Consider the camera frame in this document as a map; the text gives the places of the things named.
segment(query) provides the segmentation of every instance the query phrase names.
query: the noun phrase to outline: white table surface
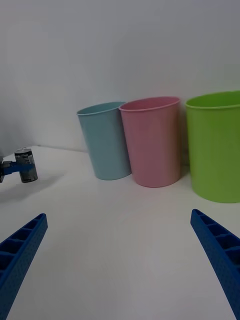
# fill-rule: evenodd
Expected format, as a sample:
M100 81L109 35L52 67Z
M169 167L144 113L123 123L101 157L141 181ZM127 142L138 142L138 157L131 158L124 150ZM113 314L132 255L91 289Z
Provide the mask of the white table surface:
M240 236L240 204L197 196L189 173L146 188L98 180L84 152L32 151L38 180L0 184L0 242L48 220L8 320L235 319L190 217L198 208Z

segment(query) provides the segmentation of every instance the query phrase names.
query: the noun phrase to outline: battery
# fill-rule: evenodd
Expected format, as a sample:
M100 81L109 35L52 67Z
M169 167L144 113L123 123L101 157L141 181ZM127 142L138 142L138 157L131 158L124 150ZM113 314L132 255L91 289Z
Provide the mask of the battery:
M38 174L37 174L32 150L30 148L24 147L24 148L18 149L14 153L14 155L15 155L16 163L18 165L29 165L29 164L33 165L32 169L28 171L19 172L21 177L21 182L28 183L28 182L37 180Z

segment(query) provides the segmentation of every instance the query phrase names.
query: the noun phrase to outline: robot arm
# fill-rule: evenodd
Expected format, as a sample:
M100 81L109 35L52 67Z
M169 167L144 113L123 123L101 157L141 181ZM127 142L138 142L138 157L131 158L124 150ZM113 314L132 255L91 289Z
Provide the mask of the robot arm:
M33 164L17 164L14 161L3 161L3 156L0 155L0 183L3 182L4 177L13 172L28 171L34 167Z

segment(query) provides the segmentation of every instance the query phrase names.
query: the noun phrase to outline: pink cup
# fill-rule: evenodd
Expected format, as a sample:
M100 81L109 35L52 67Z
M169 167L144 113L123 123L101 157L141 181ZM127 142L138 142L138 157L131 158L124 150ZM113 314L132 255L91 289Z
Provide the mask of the pink cup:
M134 180L164 187L181 176L180 99L160 96L125 103L119 110Z

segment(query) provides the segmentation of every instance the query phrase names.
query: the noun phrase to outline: green cup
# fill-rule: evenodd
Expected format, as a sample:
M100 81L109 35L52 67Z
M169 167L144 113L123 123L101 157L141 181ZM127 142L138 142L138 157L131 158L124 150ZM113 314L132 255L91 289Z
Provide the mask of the green cup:
M186 102L193 190L215 202L240 202L240 91Z

